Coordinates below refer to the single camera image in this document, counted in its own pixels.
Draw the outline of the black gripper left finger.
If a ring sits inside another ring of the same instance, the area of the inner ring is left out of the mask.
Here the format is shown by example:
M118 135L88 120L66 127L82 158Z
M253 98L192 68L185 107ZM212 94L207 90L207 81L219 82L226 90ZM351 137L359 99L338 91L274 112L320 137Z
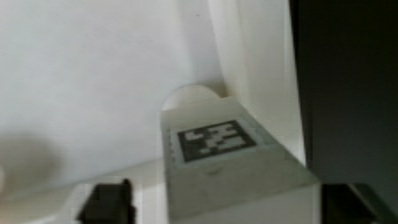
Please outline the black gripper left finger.
M136 224L134 185L128 179L95 186L77 215L80 224Z

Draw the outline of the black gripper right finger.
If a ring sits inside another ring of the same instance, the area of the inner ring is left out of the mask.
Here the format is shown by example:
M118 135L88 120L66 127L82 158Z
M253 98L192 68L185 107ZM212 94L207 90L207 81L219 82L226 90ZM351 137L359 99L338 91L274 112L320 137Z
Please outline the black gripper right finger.
M322 224L393 224L393 211L368 184L322 186Z

